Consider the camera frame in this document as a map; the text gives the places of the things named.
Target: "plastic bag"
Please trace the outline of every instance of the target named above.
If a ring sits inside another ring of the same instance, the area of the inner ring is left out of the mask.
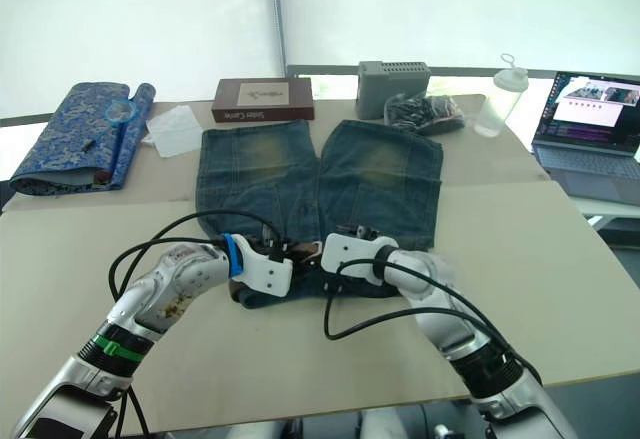
[[[384,123],[422,136],[464,127],[464,114],[451,96],[425,96],[425,93],[408,99],[406,94],[396,94],[387,99]]]

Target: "bottle cap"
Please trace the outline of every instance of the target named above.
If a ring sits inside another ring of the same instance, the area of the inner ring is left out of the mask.
[[[524,92],[529,87],[528,71],[515,66],[515,58],[511,54],[501,54],[500,58],[511,65],[510,69],[503,69],[493,76],[493,83],[500,89],[510,92]]]

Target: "laptop screen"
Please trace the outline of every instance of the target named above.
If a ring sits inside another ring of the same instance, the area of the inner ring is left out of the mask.
[[[640,144],[640,82],[556,74],[533,142],[635,153]]]

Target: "denim jeans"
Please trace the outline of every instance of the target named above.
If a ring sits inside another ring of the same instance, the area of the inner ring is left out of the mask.
[[[362,225],[405,249],[425,250],[433,246],[441,167],[440,144],[379,124],[342,121],[320,159],[306,121],[211,129],[202,136],[196,209],[253,212],[293,241],[324,240],[340,226]],[[252,219],[199,221],[211,237],[262,237],[262,225]],[[298,279],[284,300],[321,293],[315,279]],[[239,297],[246,307],[282,301],[251,290]]]

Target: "laptop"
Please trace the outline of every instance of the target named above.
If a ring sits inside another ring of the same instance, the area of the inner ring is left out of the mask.
[[[558,72],[531,146],[567,194],[640,206],[640,82]]]

